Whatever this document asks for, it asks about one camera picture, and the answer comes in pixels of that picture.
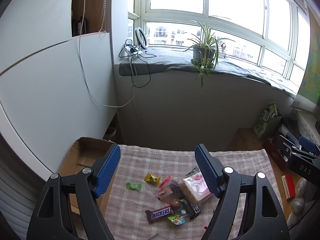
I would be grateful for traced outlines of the gloved right hand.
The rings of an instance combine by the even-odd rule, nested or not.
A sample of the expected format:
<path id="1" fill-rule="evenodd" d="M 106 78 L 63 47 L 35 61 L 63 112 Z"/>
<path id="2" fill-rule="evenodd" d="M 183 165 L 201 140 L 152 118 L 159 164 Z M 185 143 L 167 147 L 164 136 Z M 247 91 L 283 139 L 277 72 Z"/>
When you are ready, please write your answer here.
<path id="1" fill-rule="evenodd" d="M 317 187 L 307 181 L 305 178 L 300 178 L 295 187 L 295 197 L 293 198 L 290 206 L 291 213 L 287 219 L 288 227 L 295 224 L 306 225 L 310 220 L 312 204 Z"/>

